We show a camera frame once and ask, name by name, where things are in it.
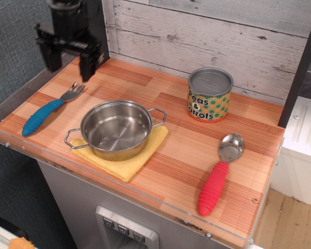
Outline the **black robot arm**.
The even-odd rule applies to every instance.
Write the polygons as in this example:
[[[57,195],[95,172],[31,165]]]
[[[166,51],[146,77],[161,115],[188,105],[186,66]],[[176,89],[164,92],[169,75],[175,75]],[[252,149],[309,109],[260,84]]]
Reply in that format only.
[[[37,43],[48,70],[62,67],[62,53],[80,57],[80,75],[87,82],[108,59],[101,1],[47,1],[52,23],[38,23]]]

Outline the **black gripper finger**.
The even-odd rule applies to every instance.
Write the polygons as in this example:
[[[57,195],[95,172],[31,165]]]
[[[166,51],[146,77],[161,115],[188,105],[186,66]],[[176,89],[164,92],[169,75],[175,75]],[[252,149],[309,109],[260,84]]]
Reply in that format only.
[[[51,72],[59,70],[62,67],[61,51],[49,44],[39,46],[47,69]]]
[[[87,54],[82,53],[80,55],[80,75],[83,82],[87,82],[95,74],[95,71],[100,67],[104,60],[104,54],[94,53]]]

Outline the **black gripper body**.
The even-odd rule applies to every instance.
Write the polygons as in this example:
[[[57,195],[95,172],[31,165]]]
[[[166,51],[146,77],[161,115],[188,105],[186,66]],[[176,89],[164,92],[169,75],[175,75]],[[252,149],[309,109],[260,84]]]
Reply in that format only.
[[[52,23],[36,25],[37,43],[44,56],[60,56],[61,51],[95,56],[100,53],[101,42],[89,31],[87,5],[49,5]]]

